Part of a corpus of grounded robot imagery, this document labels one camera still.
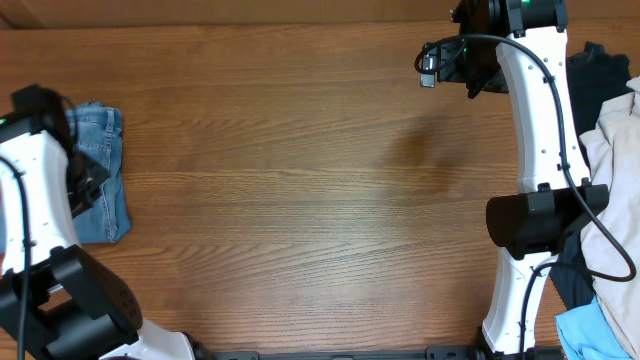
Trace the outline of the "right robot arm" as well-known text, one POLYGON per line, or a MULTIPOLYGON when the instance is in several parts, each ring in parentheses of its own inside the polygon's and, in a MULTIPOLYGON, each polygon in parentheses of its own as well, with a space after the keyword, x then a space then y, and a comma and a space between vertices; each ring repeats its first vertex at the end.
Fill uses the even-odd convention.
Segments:
POLYGON ((608 203, 591 181, 575 134, 567 83, 562 1, 461 1, 458 35, 426 43, 415 67, 424 87, 465 84, 511 99, 518 149, 517 192, 491 198, 486 226, 499 249, 491 305, 470 359, 559 359, 540 348, 535 321, 566 241, 608 203))

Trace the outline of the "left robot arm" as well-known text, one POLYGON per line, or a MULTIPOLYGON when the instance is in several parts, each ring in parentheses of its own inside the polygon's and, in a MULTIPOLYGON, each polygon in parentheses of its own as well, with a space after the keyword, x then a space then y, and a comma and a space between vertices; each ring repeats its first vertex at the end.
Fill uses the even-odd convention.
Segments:
POLYGON ((128 285, 84 250, 73 220, 106 166, 82 151, 77 109, 34 84, 1 118, 1 327, 35 359, 211 359, 204 344, 145 319, 128 285))

